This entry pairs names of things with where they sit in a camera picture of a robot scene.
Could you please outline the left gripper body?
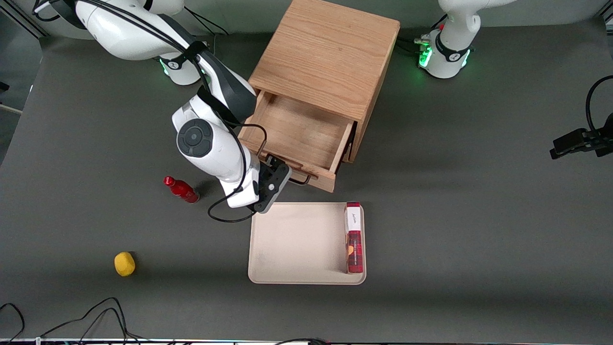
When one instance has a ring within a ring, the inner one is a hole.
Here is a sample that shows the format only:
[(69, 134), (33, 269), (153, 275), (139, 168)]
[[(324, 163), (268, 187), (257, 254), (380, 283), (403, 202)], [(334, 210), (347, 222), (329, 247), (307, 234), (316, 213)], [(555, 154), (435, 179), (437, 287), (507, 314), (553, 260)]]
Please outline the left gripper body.
[(596, 157), (604, 157), (613, 152), (613, 113), (609, 114), (603, 127), (595, 129), (596, 139), (599, 140), (595, 150)]

